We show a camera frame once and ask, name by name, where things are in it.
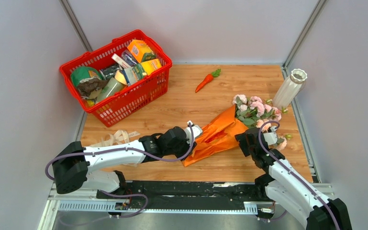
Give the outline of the pink flower bouquet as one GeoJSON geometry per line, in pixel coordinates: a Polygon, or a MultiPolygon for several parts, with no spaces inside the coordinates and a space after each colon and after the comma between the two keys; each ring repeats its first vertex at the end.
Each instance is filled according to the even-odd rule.
{"type": "Polygon", "coordinates": [[[269,120],[279,122],[282,118],[283,112],[271,106],[271,100],[263,101],[258,96],[237,94],[233,97],[232,104],[236,107],[235,117],[248,128],[260,128],[269,120]]]}

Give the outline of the cream ribbon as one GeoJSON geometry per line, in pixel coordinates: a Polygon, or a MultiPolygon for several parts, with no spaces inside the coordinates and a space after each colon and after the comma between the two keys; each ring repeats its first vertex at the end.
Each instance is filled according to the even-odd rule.
{"type": "Polygon", "coordinates": [[[87,153],[85,160],[90,163],[91,170],[96,171],[117,165],[142,163],[146,157],[141,153],[142,150],[144,147],[139,141],[131,141],[129,133],[118,130],[86,147],[84,152],[87,153]]]}

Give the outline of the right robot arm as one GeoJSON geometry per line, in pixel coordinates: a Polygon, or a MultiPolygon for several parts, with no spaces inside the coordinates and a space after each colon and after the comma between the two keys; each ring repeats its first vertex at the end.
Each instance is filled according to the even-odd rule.
{"type": "Polygon", "coordinates": [[[267,132],[250,128],[235,135],[244,156],[250,156],[264,174],[255,179],[254,194],[259,200],[271,199],[281,205],[306,230],[350,230],[346,204],[331,199],[302,177],[276,149],[276,127],[267,132]]]}

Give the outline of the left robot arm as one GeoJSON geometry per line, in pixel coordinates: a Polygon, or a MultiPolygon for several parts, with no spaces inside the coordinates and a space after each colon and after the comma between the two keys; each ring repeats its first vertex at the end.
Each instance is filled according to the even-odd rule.
{"type": "Polygon", "coordinates": [[[125,144],[106,147],[84,147],[80,141],[68,144],[45,166],[46,177],[54,181],[58,194],[69,194],[81,188],[97,189],[120,199],[127,194],[121,172],[105,172],[104,168],[122,164],[183,161],[196,147],[196,138],[203,133],[198,125],[173,127],[165,133],[140,137],[125,144]]]}

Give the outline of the orange wrapping paper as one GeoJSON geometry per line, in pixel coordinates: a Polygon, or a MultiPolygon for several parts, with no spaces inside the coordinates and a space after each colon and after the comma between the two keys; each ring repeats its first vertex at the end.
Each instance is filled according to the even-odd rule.
{"type": "Polygon", "coordinates": [[[235,117],[235,110],[236,107],[231,106],[202,128],[203,134],[196,138],[197,146],[183,161],[183,166],[238,146],[235,136],[244,133],[248,127],[235,117]]]}

